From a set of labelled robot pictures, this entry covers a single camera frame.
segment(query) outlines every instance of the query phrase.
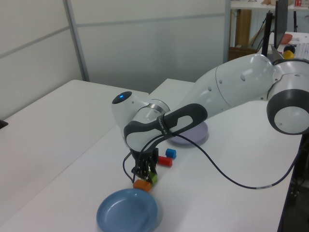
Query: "small block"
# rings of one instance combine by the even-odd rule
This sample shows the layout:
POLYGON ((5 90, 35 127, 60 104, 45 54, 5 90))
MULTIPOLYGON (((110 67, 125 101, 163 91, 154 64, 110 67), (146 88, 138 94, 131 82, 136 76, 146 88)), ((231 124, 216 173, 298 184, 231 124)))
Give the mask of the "small block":
POLYGON ((144 190, 145 192, 148 192, 151 189, 151 184, 150 184, 150 182, 147 182, 147 181, 137 180, 133 184, 133 188, 144 190))
POLYGON ((151 178, 151 181, 153 183, 153 185, 158 181, 158 175, 153 173, 153 172, 149 172, 149 176, 151 178))
POLYGON ((176 158, 176 150, 168 148, 168 149, 166 149, 165 155, 166 155, 166 157, 175 159, 176 158))
POLYGON ((173 159, 168 158, 168 157, 159 156, 158 164, 170 167, 173 164, 173 159))

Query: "orange cube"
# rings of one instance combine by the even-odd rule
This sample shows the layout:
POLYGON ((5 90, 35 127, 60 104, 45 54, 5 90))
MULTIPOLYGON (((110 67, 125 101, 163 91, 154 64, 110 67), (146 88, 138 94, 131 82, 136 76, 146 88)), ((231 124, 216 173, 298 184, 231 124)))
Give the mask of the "orange cube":
POLYGON ((151 189, 151 183, 143 180, 137 180, 133 184, 134 189, 141 189, 148 192, 151 189))

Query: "monitor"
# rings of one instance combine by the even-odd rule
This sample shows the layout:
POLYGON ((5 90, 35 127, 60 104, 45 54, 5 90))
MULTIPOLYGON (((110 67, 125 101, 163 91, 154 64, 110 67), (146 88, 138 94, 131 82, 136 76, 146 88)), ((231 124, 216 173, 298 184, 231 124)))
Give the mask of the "monitor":
POLYGON ((288 21, 288 0, 277 0, 275 8, 274 47, 277 49, 286 32, 288 21))

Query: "white wall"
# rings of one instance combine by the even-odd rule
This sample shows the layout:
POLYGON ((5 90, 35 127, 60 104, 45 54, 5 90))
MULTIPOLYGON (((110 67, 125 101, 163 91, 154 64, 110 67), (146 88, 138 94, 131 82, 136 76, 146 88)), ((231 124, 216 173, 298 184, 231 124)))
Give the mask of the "white wall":
POLYGON ((167 78, 196 81, 227 57, 226 0, 68 2, 91 82, 152 92, 167 78))
POLYGON ((0 119, 81 80, 62 0, 0 1, 0 119))

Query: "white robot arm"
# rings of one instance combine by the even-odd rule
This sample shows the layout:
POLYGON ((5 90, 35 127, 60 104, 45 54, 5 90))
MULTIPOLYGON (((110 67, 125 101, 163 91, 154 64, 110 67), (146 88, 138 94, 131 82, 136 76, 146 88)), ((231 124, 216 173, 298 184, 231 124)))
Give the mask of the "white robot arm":
POLYGON ((309 132, 309 61, 279 60, 273 65, 254 54, 220 65, 197 80, 172 111, 160 100, 118 95, 112 111, 127 146, 150 152, 161 141, 205 119, 249 101, 268 101, 267 116, 285 134, 309 132))

